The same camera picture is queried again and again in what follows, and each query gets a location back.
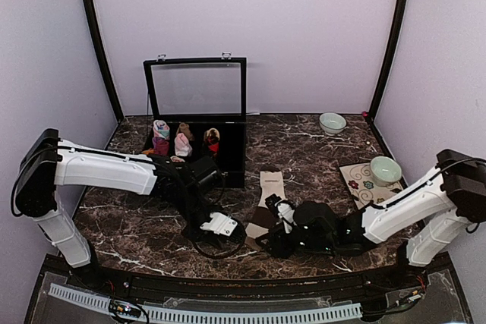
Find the bowl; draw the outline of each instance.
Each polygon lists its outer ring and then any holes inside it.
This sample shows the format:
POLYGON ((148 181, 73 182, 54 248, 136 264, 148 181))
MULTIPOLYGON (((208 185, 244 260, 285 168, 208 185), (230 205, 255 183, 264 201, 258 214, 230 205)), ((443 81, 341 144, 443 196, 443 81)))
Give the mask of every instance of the bowl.
POLYGON ((346 119, 336 113, 324 113, 319 117, 319 125, 328 136, 341 133, 346 126, 346 119))
POLYGON ((402 168, 394 160, 378 156, 370 163, 371 177, 378 186, 387 186, 396 183, 402 178, 402 168))

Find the clear acrylic panel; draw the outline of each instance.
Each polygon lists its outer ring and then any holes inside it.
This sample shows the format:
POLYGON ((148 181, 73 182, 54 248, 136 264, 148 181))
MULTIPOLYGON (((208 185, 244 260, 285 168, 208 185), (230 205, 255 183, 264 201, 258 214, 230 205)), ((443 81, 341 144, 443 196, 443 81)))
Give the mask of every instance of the clear acrylic panel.
POLYGON ((152 66, 161 115, 241 113, 238 63, 152 66))

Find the lavender wall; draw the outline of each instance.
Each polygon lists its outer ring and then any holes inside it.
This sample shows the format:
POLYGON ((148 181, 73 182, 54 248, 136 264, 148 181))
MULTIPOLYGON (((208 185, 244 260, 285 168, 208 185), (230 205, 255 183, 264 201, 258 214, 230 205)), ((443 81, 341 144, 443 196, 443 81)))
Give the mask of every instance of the lavender wall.
POLYGON ((142 62, 248 57, 249 112, 362 112, 395 0, 95 0, 126 114, 144 114, 142 62))
MULTIPOLYGON (((444 148, 486 158, 486 0, 408 0, 377 126, 414 181, 444 148)), ((486 322, 486 228, 449 249, 475 322, 486 322)))
MULTIPOLYGON (((10 214, 24 153, 47 127, 102 147, 115 128, 81 0, 0 0, 0 322, 20 323, 49 245, 10 214)), ((80 189, 64 189, 73 211, 80 189)))

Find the box lid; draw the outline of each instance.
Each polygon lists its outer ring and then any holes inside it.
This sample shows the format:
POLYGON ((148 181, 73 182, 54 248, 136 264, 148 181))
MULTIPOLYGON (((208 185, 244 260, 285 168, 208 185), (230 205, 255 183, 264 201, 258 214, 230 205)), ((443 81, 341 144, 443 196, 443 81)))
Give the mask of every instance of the box lid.
POLYGON ((246 58, 165 58, 144 62, 153 116, 165 121, 246 120, 246 58))

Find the robotic arm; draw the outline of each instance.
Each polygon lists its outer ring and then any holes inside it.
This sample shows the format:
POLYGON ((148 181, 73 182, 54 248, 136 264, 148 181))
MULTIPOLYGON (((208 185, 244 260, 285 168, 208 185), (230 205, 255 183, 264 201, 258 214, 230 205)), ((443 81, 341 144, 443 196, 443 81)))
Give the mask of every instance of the robotic arm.
POLYGON ((209 157, 188 164, 164 156, 111 153, 61 140, 57 130, 48 129, 22 160, 12 192, 12 204, 21 213, 13 213, 31 217, 85 285, 95 286, 101 280, 95 251, 64 211, 57 186, 109 187, 160 197, 184 217, 182 233, 191 241, 242 245, 243 227, 204 199, 222 179, 209 157))
POLYGON ((282 222, 257 243, 277 257, 288 257, 298 248, 358 256, 405 227, 431 217, 402 248, 410 266, 424 267, 464 228, 486 221, 484 160, 449 149, 439 153, 437 159, 436 167, 384 204, 369 204, 343 219, 326 204, 304 201, 295 208, 272 195, 266 205, 282 222))

